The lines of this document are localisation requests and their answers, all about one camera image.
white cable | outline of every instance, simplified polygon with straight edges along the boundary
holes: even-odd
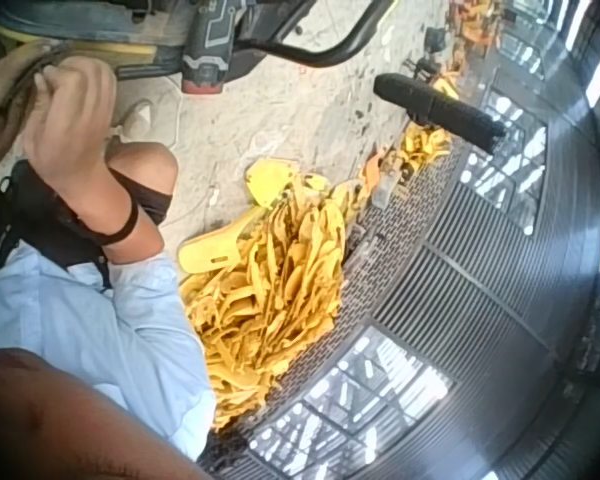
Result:
[[[173,142],[170,145],[167,145],[169,150],[173,150],[180,141],[180,113],[182,111],[182,90],[180,90],[180,86],[176,83],[176,81],[171,77],[163,77],[167,80],[173,87],[176,89],[178,95],[178,108],[176,109],[176,127],[173,135]]]

black shorts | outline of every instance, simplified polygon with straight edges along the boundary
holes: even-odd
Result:
[[[111,173],[153,223],[160,225],[164,221],[171,205],[171,195],[151,190],[115,170]],[[18,162],[9,182],[13,184],[7,193],[0,189],[0,242],[9,225],[15,221],[18,222],[21,239],[62,268],[80,263],[106,264],[101,247],[60,222],[58,208],[68,207],[35,173],[29,162]],[[106,268],[100,270],[104,275]]]

hand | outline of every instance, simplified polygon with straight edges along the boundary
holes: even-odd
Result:
[[[12,51],[0,59],[0,105],[16,83],[19,77],[36,61],[52,51],[61,42],[56,40],[32,42]],[[6,116],[0,114],[0,161],[7,154],[20,131],[26,103],[28,89],[18,92],[12,99]]]
[[[88,188],[105,168],[102,156],[116,97],[116,79],[100,60],[70,57],[34,77],[36,101],[24,149],[40,177],[60,196]]]

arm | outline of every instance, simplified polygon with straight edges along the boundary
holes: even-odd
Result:
[[[18,78],[44,55],[57,48],[56,40],[32,42],[0,59],[0,106],[10,94]],[[20,130],[27,103],[27,89],[17,92],[6,115],[0,112],[0,161],[7,154]]]
[[[102,146],[111,124],[116,80],[111,68],[71,57],[34,77],[36,104],[24,132],[32,167],[94,232],[113,235],[131,214],[131,198],[105,165]],[[134,263],[164,248],[143,212],[131,234],[104,248],[114,264]]]
[[[83,188],[60,193],[63,200],[94,232],[113,235],[125,225],[131,214],[129,193],[101,162],[93,178]],[[103,248],[113,264],[129,264],[153,257],[164,249],[158,227],[140,208],[138,221],[124,240]]]
[[[204,349],[178,293],[173,260],[161,253],[132,265],[113,265],[110,276],[122,348],[142,378],[140,394],[153,405],[152,413],[174,416],[178,425],[166,434],[195,459],[206,443],[216,402]]]

leg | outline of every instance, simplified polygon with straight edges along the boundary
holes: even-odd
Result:
[[[178,162],[173,154],[159,143],[123,144],[114,139],[105,157],[116,179],[160,225],[167,216],[178,177]]]
[[[122,143],[114,137],[105,153],[107,165],[136,183],[164,195],[173,195],[178,161],[167,147],[154,142]]]

